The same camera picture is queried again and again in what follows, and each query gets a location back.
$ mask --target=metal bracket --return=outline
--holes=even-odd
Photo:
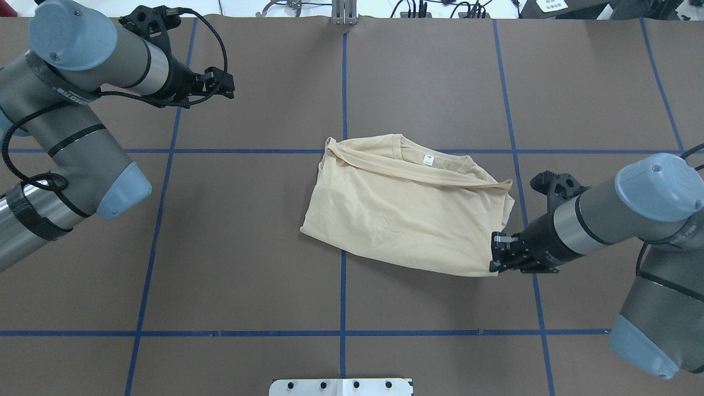
[[[333,25],[357,25],[357,0],[332,0]]]
[[[276,380],[269,396],[413,396],[409,378]]]
[[[301,16],[303,0],[286,0],[286,4],[279,4],[279,0],[271,0],[266,6],[264,6],[264,9],[261,12],[256,13],[254,16],[257,18],[265,17],[267,12],[269,11],[269,8],[277,4],[280,6],[289,7],[290,9],[294,10],[296,12],[296,18]]]

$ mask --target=black tape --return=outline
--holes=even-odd
[[[656,275],[653,275],[652,273],[638,271],[636,276],[640,276],[641,278],[649,280],[650,282],[655,282],[658,285],[665,286],[668,289],[672,289],[678,293],[686,295],[687,297],[691,297],[691,298],[694,298],[698,301],[704,302],[704,295],[703,294],[701,294],[699,292],[695,292],[694,290],[688,289],[682,285],[678,285],[677,283],[670,282],[669,280],[661,278]]]
[[[59,143],[56,143],[46,153],[50,157],[54,157],[56,155],[56,153],[58,153],[62,149],[65,149],[66,146],[68,146],[69,144],[75,142],[76,140],[79,140],[81,137],[84,137],[85,135],[89,135],[89,134],[91,134],[97,130],[101,130],[101,129],[105,129],[105,125],[96,124],[96,125],[91,125],[88,128],[81,129],[78,132],[74,133],[73,135],[65,138],[64,140],[61,140]]]
[[[23,183],[19,183],[8,190],[6,200],[12,214],[25,228],[37,237],[48,241],[58,240],[73,230],[73,228],[64,230],[46,217],[41,217],[25,196],[23,186]]]
[[[146,78],[146,75],[149,74],[149,70],[151,69],[151,50],[149,49],[149,45],[146,44],[146,40],[142,39],[142,41],[144,43],[144,48],[146,48],[146,68],[144,69],[144,73],[142,73],[142,76],[134,84],[122,88],[129,89],[132,87],[136,87],[137,85],[141,84],[142,81],[144,81],[144,79]]]
[[[586,223],[584,222],[584,218],[582,217],[582,213],[579,211],[579,199],[580,199],[580,198],[582,198],[581,195],[579,195],[579,196],[577,197],[577,199],[574,200],[574,212],[576,213],[576,215],[577,215],[577,221],[579,221],[579,224],[582,226],[582,229],[584,229],[584,232],[585,232],[587,235],[589,235],[589,236],[591,237],[591,239],[593,239],[593,240],[595,240],[595,241],[601,243],[602,245],[607,245],[607,246],[613,245],[613,243],[606,242],[605,240],[603,240],[603,239],[599,238],[598,236],[596,236],[596,234],[594,234],[593,232],[591,232],[591,230],[589,229],[589,227],[586,225]]]
[[[35,75],[44,84],[48,85],[57,94],[61,95],[64,100],[75,104],[88,104],[95,99],[98,99],[97,96],[86,92],[57,76],[51,67],[44,62],[44,59],[40,58],[35,52],[27,51],[25,54],[25,59]]]

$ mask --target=sticker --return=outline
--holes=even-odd
[[[433,161],[435,161],[435,157],[430,155],[430,154],[425,154],[425,158],[423,158],[423,163],[428,165],[428,166],[433,166]]]
[[[551,13],[567,8],[565,0],[536,0],[536,3],[544,13]]]

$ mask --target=label on robot arm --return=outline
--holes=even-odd
[[[567,8],[565,0],[536,0],[536,3],[544,13],[551,13]]]

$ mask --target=white floor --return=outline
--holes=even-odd
[[[304,0],[304,2],[313,3],[327,3],[328,1],[329,0]],[[36,4],[32,0],[8,0],[7,2],[18,12],[19,16],[34,15]],[[78,2],[84,6],[95,8],[111,17],[126,15],[140,4],[145,6],[160,6],[165,3],[167,3],[167,6],[190,7],[204,15],[209,13],[221,13],[226,16],[253,17],[257,12],[262,11],[264,6],[268,3],[268,0],[220,0],[220,2],[218,2],[218,0],[80,0]],[[357,4],[357,11],[361,15],[388,18],[396,5],[396,0],[358,0]],[[440,3],[428,4],[428,12],[433,15],[433,18],[449,18],[454,8],[454,5],[445,6]],[[403,2],[401,6],[398,7],[396,17],[398,17],[401,11],[407,10],[408,6]],[[464,10],[464,6],[458,9],[458,11]],[[492,18],[511,19],[518,17],[516,8],[510,0],[491,0],[491,2],[486,5],[486,10]],[[704,20],[704,8],[690,6],[689,0],[685,0],[677,11],[680,15],[688,16],[692,18],[692,20]],[[303,6],[301,16],[316,15],[329,16],[330,7],[314,5]],[[294,16],[294,11],[286,6],[273,6],[267,14],[267,17],[287,16]]]

